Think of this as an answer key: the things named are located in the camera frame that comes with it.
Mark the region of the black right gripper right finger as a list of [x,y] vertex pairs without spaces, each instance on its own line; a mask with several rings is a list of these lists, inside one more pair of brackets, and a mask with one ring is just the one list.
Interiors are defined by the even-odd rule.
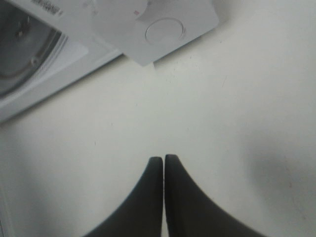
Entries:
[[263,236],[214,203],[176,155],[165,156],[164,200],[170,237]]

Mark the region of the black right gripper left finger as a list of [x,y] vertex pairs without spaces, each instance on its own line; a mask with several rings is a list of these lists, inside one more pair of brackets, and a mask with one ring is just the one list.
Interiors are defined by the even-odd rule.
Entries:
[[124,202],[88,237],[159,237],[163,211],[163,161],[152,157]]

